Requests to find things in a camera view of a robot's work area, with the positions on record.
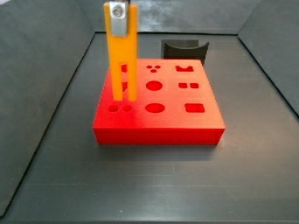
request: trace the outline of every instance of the red shape sorter block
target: red shape sorter block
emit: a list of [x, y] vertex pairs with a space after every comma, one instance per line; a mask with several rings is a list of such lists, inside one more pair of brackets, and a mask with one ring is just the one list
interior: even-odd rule
[[[123, 76], [125, 95], [125, 69]], [[93, 122], [100, 144], [217, 144], [224, 129], [199, 60], [139, 59], [133, 102], [113, 101], [107, 73]]]

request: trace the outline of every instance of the gray floor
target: gray floor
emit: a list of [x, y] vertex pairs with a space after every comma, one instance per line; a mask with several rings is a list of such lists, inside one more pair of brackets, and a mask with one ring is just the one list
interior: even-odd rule
[[97, 34], [3, 221], [299, 221], [299, 122], [238, 37], [141, 34], [139, 58], [160, 57], [161, 39], [209, 41], [219, 145], [97, 145]]

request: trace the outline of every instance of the black curved block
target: black curved block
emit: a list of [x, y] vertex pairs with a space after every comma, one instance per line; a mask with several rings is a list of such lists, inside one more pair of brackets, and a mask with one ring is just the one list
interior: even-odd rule
[[209, 42], [199, 45], [199, 40], [163, 40], [163, 59], [165, 60], [200, 60], [204, 64]]

